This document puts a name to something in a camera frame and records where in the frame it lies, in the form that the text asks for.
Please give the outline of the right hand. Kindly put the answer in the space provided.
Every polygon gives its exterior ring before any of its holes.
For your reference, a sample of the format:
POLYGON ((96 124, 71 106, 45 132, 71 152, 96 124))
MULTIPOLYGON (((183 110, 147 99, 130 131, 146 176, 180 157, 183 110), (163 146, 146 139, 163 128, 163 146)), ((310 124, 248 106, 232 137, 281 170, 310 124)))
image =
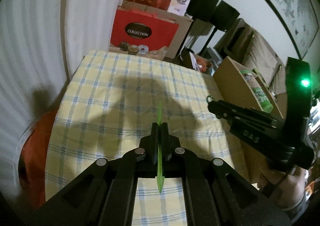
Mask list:
POLYGON ((279 192, 274 191, 274 203, 282 209, 291 208, 299 203, 304 197, 306 170, 296 167, 292 175, 270 170, 266 165, 260 167, 260 176, 257 186, 263 190, 268 183, 277 186, 279 192))

